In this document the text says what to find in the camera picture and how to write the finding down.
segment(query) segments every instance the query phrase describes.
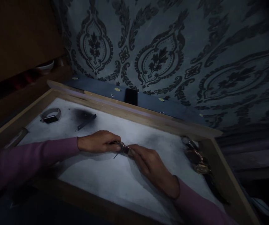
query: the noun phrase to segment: wooden cabinet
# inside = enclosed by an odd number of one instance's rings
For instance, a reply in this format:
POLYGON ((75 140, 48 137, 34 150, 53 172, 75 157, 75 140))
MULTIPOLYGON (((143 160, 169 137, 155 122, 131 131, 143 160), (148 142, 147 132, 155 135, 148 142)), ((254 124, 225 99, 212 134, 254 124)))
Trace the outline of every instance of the wooden cabinet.
POLYGON ((62 55, 50 1, 0 0, 0 126, 46 92, 47 79, 63 82, 72 72, 67 65, 53 68, 35 83, 10 92, 5 91, 6 80, 62 55))
POLYGON ((63 54, 49 1, 0 0, 0 81, 63 54))

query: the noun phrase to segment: white fabric surface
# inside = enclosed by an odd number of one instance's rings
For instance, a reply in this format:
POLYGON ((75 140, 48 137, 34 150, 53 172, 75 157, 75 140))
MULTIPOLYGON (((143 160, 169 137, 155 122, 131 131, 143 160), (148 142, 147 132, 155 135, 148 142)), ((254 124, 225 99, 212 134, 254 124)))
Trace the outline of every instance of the white fabric surface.
MULTIPOLYGON (((161 130, 122 119, 63 99, 55 99, 46 109, 60 108, 59 121, 45 124, 36 117, 26 128, 29 133, 19 145, 86 136, 98 130, 108 130, 121 136, 128 144, 139 144, 155 149, 169 171, 182 179, 204 198, 224 211, 222 204, 213 196, 202 175, 197 174, 184 154, 181 138, 161 130), (97 118, 77 131, 82 122, 78 110, 96 113, 97 118)), ((151 217, 165 224, 181 221, 173 204, 141 175, 135 162, 115 154, 87 154, 67 159, 58 167, 58 178, 92 194, 151 217)))

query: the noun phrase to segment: white bowl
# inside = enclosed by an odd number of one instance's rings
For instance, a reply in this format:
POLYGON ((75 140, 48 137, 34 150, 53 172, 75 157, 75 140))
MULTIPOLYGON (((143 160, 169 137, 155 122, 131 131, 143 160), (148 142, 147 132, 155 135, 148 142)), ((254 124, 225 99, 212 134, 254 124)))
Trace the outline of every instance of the white bowl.
POLYGON ((38 72, 39 74, 46 75, 50 73, 54 65, 54 60, 52 60, 52 63, 46 66, 41 66, 41 67, 35 67, 33 68, 34 71, 38 72))

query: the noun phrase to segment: person's right hand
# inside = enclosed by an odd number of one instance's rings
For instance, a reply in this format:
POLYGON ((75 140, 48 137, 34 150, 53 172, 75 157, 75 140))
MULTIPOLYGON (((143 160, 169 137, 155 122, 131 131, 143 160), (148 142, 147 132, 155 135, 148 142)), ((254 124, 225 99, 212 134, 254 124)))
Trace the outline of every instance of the person's right hand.
POLYGON ((166 195, 176 199, 180 193, 177 177, 165 167, 158 153, 137 144, 129 145, 134 160, 140 167, 141 173, 166 195))

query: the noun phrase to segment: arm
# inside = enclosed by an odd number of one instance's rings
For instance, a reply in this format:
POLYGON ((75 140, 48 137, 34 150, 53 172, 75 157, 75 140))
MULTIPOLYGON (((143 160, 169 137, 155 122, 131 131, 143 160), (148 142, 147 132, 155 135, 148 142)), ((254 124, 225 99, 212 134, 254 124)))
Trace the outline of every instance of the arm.
POLYGON ((179 196, 173 200, 178 209, 185 213, 194 224, 236 224, 227 214, 222 212, 214 203, 201 197, 181 179, 179 183, 179 196))
POLYGON ((119 151, 117 145, 109 145, 121 138, 109 131, 98 131, 85 137, 73 137, 0 149, 0 193, 15 188, 36 173, 60 160, 76 155, 79 150, 92 153, 119 151))
POLYGON ((0 149, 0 191, 17 187, 38 171, 78 152, 77 137, 0 149))
POLYGON ((129 145, 141 172, 158 189, 170 197, 180 211, 180 216, 194 224, 236 224, 214 203, 198 195, 178 177, 173 176, 155 150, 139 145, 129 145))

